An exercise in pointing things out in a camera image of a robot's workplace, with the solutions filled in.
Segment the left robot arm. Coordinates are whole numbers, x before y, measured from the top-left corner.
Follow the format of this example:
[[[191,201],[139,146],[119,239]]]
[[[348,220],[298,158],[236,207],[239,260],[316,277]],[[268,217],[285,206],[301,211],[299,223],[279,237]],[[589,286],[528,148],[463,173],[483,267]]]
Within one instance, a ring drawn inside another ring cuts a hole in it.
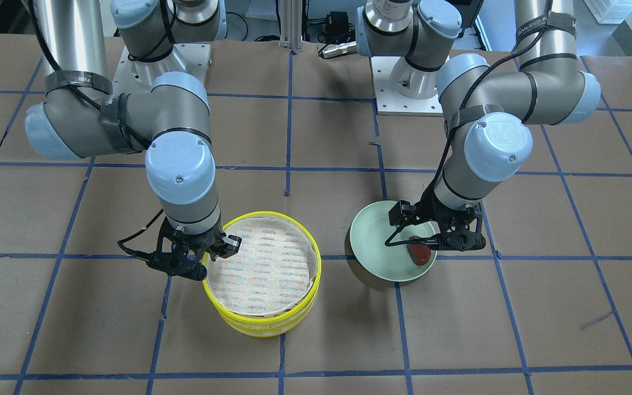
[[[529,125],[580,123],[595,112],[600,84],[579,71],[571,1],[517,1],[516,47],[489,64],[478,53],[449,57],[461,28],[446,1],[368,1],[358,9],[360,55],[402,56],[417,72],[436,75],[446,145],[419,202],[389,210],[397,246],[406,227],[436,222],[439,233],[402,240],[431,250],[480,250],[481,200],[511,178],[532,151]]]

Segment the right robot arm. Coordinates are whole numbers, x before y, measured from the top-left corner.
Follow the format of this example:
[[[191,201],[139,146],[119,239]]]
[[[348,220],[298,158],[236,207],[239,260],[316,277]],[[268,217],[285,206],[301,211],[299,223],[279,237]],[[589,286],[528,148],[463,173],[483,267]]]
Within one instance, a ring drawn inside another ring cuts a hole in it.
[[[28,109],[30,145],[49,160],[144,153],[161,223],[153,252],[118,246],[169,276],[202,281],[202,258],[228,258],[241,238],[223,232],[206,88],[180,46],[225,35],[223,1],[113,1],[110,13],[138,83],[107,71],[98,1],[29,1],[50,70],[46,101]]]

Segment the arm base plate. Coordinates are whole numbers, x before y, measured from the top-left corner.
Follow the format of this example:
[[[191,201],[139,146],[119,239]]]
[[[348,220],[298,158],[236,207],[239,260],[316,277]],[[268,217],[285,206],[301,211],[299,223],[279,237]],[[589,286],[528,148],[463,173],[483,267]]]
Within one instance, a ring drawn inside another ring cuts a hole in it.
[[[442,117],[438,71],[419,70],[407,56],[370,58],[379,115]]]
[[[112,79],[113,93],[145,93],[151,90],[154,80],[165,72],[181,71],[206,84],[211,65],[212,48],[209,43],[179,43],[165,59],[155,63],[131,61],[126,47]]]

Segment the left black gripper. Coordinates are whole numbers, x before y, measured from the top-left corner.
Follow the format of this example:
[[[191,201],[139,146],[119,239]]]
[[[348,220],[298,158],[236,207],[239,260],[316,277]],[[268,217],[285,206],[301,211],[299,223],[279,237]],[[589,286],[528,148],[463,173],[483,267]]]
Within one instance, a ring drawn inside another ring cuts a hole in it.
[[[394,203],[390,210],[393,239],[406,227],[436,222],[441,232],[428,238],[410,236],[408,240],[393,241],[390,245],[424,245],[434,251],[477,251],[485,248],[482,235],[481,203],[464,204],[463,210],[454,210],[443,204],[435,195],[426,195],[416,204],[406,200]]]

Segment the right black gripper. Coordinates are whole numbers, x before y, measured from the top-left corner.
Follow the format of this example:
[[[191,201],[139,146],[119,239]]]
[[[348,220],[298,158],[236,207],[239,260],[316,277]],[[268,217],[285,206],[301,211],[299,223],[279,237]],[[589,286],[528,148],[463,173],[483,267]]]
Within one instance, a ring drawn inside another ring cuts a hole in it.
[[[219,222],[204,233],[188,234],[172,227],[166,219],[161,223],[156,250],[146,253],[146,262],[149,268],[168,276],[203,281],[207,277],[202,263],[204,254],[230,258],[239,252],[241,243],[241,237],[224,233]]]

